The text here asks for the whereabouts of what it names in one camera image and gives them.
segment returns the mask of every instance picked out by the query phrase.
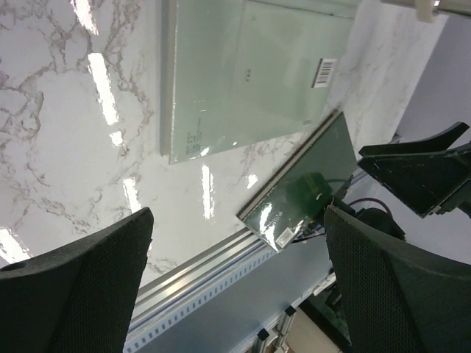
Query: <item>white marble surface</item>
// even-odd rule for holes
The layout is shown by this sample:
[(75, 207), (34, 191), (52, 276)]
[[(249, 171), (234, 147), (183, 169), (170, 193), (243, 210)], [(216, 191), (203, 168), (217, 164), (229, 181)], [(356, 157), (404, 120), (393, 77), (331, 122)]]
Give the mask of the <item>white marble surface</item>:
[[(390, 139), (445, 20), (361, 5), (330, 98), (356, 149)], [(151, 0), (0, 4), (0, 266), (149, 206), (148, 283), (240, 229), (238, 209), (302, 140), (168, 165), (157, 150), (160, 23)]]

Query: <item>barcode label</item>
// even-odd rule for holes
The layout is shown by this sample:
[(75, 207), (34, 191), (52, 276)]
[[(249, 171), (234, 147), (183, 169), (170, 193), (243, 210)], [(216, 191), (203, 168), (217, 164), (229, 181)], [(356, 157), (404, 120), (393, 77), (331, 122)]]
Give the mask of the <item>barcode label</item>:
[(284, 248), (286, 244), (288, 244), (293, 238), (295, 234), (291, 231), (291, 229), (286, 228), (283, 233), (277, 238), (276, 242), (277, 244)]
[(337, 59), (321, 59), (312, 88), (329, 87)]

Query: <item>black mesh pad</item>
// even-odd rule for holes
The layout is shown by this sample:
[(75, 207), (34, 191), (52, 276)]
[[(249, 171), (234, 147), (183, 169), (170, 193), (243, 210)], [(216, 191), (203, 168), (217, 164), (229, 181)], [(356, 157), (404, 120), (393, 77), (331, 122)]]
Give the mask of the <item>black mesh pad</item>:
[(0, 270), (1, 351), (122, 352), (152, 225), (143, 209)]
[(471, 266), (334, 207), (325, 227), (355, 352), (471, 352)]

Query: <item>cable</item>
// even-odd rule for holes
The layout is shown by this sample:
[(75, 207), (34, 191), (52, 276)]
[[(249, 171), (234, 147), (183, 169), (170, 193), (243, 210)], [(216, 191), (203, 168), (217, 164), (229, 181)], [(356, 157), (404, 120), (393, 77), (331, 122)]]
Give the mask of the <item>cable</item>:
[(306, 238), (301, 238), (301, 239), (293, 240), (293, 241), (291, 242), (291, 244), (301, 243), (301, 242), (304, 241), (304, 240), (309, 240), (309, 239), (312, 239), (312, 238), (324, 237), (324, 236), (325, 236), (325, 233), (317, 234), (317, 235), (312, 235), (312, 236), (310, 236), (310, 237), (306, 237)]
[(360, 202), (366, 202), (366, 201), (376, 202), (377, 204), (380, 204), (381, 206), (383, 206), (384, 210), (388, 213), (389, 217), (393, 218), (391, 209), (388, 207), (388, 205), (382, 202), (380, 199), (375, 199), (374, 197), (363, 197), (362, 199), (358, 199), (358, 200), (355, 200), (354, 202), (350, 202), (348, 205), (353, 206), (354, 204), (359, 204)]

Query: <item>white plastic part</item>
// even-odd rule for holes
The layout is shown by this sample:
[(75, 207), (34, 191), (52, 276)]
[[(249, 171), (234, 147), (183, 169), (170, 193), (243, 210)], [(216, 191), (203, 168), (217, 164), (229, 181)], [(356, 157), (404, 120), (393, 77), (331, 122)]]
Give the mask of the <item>white plastic part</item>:
[(325, 288), (331, 286), (337, 280), (335, 272), (329, 274), (325, 279), (320, 282), (313, 290), (313, 295), (318, 296)]
[(432, 24), (435, 21), (435, 16), (433, 15), (435, 3), (435, 0), (415, 0), (415, 8), (417, 9), (417, 20)]

